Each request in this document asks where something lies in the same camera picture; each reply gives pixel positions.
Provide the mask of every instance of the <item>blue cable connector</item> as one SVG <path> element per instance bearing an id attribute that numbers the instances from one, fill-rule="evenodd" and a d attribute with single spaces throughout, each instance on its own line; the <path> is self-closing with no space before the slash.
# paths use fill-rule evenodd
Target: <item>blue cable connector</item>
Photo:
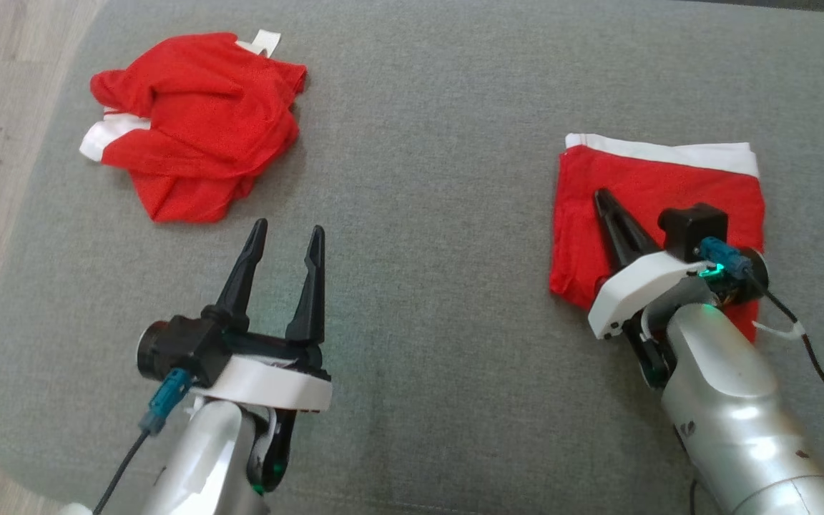
<path id="1" fill-rule="evenodd" d="M 739 280 L 744 280 L 746 273 L 752 272 L 752 260 L 715 237 L 701 240 L 699 255 L 703 260 L 722 265 L 727 273 Z"/>
<path id="2" fill-rule="evenodd" d="M 192 375 L 182 368 L 174 368 L 164 378 L 154 397 L 148 402 L 148 413 L 138 423 L 139 429 L 149 434 L 158 434 L 164 429 L 164 423 L 180 401 L 192 388 Z"/>

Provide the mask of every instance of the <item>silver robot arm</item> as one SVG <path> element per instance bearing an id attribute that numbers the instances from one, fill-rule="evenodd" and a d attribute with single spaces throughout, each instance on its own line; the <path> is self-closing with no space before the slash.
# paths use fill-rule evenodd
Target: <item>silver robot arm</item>
<path id="1" fill-rule="evenodd" d="M 251 470 L 262 470 L 256 451 L 264 442 L 268 447 L 268 438 L 256 436 L 255 418 L 237 404 L 205 404 L 193 415 L 142 515 L 268 515 L 249 477 Z"/>
<path id="2" fill-rule="evenodd" d="M 677 365 L 663 407 L 723 512 L 824 515 L 824 466 L 745 336 L 716 307 L 693 303 L 669 321 L 667 339 Z"/>

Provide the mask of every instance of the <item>green led light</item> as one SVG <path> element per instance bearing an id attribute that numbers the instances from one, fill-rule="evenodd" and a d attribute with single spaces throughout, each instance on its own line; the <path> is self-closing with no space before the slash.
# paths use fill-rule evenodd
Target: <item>green led light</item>
<path id="1" fill-rule="evenodd" d="M 699 277 L 701 278 L 709 278 L 714 276 L 719 276 L 723 274 L 723 265 L 717 265 L 714 270 L 701 270 L 699 273 Z"/>

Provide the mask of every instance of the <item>folded red cloth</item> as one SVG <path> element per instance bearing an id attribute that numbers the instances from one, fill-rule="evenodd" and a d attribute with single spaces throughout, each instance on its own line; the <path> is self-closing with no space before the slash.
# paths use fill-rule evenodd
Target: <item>folded red cloth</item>
<path id="1" fill-rule="evenodd" d="M 730 216 L 729 244 L 762 251 L 765 202 L 748 144 L 662 147 L 570 134 L 566 146 L 559 160 L 549 284 L 570 303 L 589 310 L 611 275 L 593 203 L 599 188 L 611 190 L 661 244 L 657 218 L 664 208 L 706 202 Z M 743 335 L 755 339 L 758 303 L 732 306 L 726 313 Z"/>
<path id="2" fill-rule="evenodd" d="M 176 36 L 91 79 L 112 110 L 150 118 L 104 149 L 156 222 L 216 222 L 298 137 L 289 108 L 307 68 L 257 55 L 232 33 Z"/>

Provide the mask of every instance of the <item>white trim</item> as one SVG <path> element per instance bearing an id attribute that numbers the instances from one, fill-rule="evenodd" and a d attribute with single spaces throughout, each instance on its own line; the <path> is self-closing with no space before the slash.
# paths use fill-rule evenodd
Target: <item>white trim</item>
<path id="1" fill-rule="evenodd" d="M 591 149 L 637 160 L 674 163 L 690 167 L 706 167 L 723 172 L 742 173 L 758 179 L 758 163 L 748 143 L 684 144 L 667 147 L 664 144 L 624 141 L 599 134 L 568 134 L 565 147 L 581 144 Z"/>
<path id="2" fill-rule="evenodd" d="M 104 114 L 104 121 L 93 124 L 82 138 L 79 152 L 89 160 L 101 162 L 104 159 L 104 149 L 108 144 L 117 141 L 128 132 L 150 128 L 151 120 L 148 118 L 139 118 L 137 115 L 125 113 Z"/>

